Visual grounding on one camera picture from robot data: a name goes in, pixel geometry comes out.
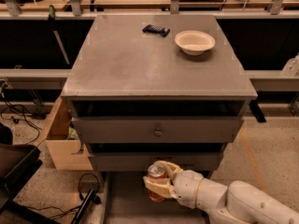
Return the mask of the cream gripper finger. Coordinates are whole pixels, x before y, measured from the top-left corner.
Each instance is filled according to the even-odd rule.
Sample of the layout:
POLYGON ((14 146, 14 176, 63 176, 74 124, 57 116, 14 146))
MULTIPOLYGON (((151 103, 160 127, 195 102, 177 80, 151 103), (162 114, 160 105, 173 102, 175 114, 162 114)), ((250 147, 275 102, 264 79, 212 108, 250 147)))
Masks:
POLYGON ((166 170, 168 177, 171 180, 174 180, 177 174, 183 171, 183 169, 180 168, 178 165, 169 161, 156 161, 155 164, 162 165, 166 170))
POLYGON ((143 177, 145 187, 151 192, 166 198, 176 198, 174 186, 171 184, 171 179, 167 178, 152 178, 148 176, 143 177))

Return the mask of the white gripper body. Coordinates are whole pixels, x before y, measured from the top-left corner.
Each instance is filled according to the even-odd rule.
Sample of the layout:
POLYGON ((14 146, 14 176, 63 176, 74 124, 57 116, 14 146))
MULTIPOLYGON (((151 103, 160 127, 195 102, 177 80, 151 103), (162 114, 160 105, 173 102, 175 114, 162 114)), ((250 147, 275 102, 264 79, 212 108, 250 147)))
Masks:
POLYGON ((177 174, 173 181, 174 190, 179 204, 194 209, 196 197, 204 177, 192 170, 182 171, 177 174))

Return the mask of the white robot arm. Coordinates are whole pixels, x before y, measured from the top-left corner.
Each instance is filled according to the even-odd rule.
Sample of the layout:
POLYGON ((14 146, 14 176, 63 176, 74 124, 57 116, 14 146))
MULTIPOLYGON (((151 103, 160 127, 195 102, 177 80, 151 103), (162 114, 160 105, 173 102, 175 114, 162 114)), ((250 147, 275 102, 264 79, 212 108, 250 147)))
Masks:
POLYGON ((225 186, 168 161, 153 163, 143 180, 149 191, 205 212, 210 224, 299 224, 298 212, 243 181, 225 186))

